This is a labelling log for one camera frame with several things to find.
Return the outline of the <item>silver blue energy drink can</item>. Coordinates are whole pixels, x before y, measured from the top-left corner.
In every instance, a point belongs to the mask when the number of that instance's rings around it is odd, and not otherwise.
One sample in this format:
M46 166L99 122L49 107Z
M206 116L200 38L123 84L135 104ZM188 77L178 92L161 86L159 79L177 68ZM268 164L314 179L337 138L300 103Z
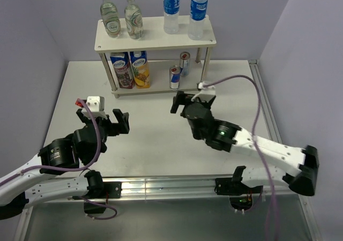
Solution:
M180 70L181 76L185 77L189 74L190 68L190 53L183 51L180 53Z

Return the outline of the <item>water bottle blue label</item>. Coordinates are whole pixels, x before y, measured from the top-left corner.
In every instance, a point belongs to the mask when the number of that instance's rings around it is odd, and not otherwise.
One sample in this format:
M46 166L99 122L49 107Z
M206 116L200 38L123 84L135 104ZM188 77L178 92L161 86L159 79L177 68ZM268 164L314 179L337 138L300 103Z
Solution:
M164 25L163 29L167 34L178 32L178 17L180 9L180 0L163 0Z
M206 17L208 0L191 0L188 37L200 40L204 34L204 20Z

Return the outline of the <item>glass soda bottle green cap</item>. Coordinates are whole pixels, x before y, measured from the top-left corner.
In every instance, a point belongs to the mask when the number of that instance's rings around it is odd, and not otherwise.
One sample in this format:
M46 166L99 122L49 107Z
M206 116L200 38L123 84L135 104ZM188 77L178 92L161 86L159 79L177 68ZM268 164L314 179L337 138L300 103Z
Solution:
M121 24L116 5L111 0L102 0L100 13L107 34L110 37L118 37L121 32Z

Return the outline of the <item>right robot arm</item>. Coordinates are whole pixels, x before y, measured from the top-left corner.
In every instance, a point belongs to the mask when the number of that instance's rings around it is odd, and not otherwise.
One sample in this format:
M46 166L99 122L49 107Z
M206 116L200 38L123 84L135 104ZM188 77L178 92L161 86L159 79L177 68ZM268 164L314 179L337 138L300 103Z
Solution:
M312 197L315 195L319 159L317 148L283 145L259 136L246 129L213 117L211 105L215 95L187 94L178 91L173 97L170 112L183 106L181 117L187 119L192 136L203 140L215 149L240 156L257 157L266 162L263 168L238 166L229 178L215 181L218 195L258 193L265 185L288 187L291 191Z

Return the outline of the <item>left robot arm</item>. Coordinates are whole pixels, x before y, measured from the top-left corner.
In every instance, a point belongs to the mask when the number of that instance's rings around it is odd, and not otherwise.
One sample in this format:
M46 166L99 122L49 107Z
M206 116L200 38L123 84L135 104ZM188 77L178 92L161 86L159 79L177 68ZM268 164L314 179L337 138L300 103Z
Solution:
M106 188L100 172L90 169L107 150L108 137L128 134L129 114L114 109L116 123L103 110L78 109L84 127L64 138L55 139L26 164L1 178L1 219L24 209L59 198L71 197L87 202L104 198Z

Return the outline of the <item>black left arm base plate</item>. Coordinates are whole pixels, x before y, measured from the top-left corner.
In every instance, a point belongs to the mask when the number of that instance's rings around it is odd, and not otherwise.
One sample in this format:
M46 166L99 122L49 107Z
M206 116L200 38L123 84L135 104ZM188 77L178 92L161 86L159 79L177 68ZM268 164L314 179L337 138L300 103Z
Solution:
M85 195L86 199L118 199L121 196L121 182L104 182L100 185L91 186Z

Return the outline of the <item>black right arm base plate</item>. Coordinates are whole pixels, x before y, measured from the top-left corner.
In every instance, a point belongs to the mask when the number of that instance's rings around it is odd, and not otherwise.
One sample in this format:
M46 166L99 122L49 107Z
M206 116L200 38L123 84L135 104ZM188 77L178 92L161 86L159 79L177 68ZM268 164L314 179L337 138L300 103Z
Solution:
M258 194L263 191L262 186L248 187L242 183L242 178L216 178L214 191L217 195L239 196L244 194Z

